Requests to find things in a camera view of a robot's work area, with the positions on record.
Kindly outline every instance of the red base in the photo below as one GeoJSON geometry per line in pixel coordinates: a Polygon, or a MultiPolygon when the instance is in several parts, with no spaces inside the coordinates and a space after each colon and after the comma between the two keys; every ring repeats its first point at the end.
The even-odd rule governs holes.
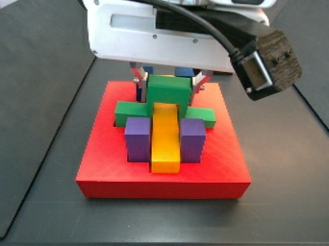
{"type": "Polygon", "coordinates": [[[217,84],[194,98],[213,108],[201,163],[182,163],[179,174],[151,174],[149,163],[127,162],[123,128],[114,127],[117,101],[135,101],[135,84],[110,82],[87,142],[77,182],[89,198],[226,199],[242,197],[250,176],[217,84]]]}

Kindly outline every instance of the yellow bar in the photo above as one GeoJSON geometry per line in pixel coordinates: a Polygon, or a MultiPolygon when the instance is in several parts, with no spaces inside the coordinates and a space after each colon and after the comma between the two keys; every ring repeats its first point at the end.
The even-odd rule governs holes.
{"type": "Polygon", "coordinates": [[[154,104],[150,171],[181,171],[179,109],[174,104],[154,104]]]}

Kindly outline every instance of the purple block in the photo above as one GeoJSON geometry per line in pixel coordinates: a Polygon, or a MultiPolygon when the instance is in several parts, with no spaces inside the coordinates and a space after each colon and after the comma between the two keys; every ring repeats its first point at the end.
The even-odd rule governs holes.
{"type": "Polygon", "coordinates": [[[125,130],[129,161],[150,161],[150,119],[129,117],[125,130]]]}
{"type": "Polygon", "coordinates": [[[206,129],[202,119],[181,120],[181,162],[201,162],[206,129]]]}

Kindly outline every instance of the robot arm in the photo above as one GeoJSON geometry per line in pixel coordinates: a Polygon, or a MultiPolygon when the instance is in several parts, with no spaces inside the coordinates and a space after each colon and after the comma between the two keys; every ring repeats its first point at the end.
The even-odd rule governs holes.
{"type": "MultiPolygon", "coordinates": [[[[242,54],[238,61],[230,60],[214,37],[186,18],[143,4],[155,1],[83,1],[90,48],[102,59],[188,66],[202,69],[204,73],[232,72],[234,68],[253,100],[286,89],[301,77],[301,67],[284,33],[266,26],[269,19],[260,9],[269,8],[276,0],[162,1],[193,6],[189,9],[238,47],[242,54]]],[[[141,66],[133,68],[143,79],[141,66]]],[[[209,76],[197,78],[198,90],[200,82],[209,76]]]]}

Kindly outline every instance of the green block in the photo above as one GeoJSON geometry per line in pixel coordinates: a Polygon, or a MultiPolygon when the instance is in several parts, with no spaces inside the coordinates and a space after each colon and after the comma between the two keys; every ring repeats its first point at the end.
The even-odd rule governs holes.
{"type": "Polygon", "coordinates": [[[150,75],[147,92],[149,115],[153,114],[154,103],[167,103],[181,106],[179,117],[185,118],[190,95],[192,85],[189,78],[150,75]]]}
{"type": "Polygon", "coordinates": [[[213,109],[204,108],[188,108],[186,116],[188,119],[204,119],[205,127],[213,128],[216,124],[216,115],[213,109]]]}
{"type": "Polygon", "coordinates": [[[126,127],[129,117],[149,117],[147,104],[119,101],[115,106],[115,125],[126,127]]]}

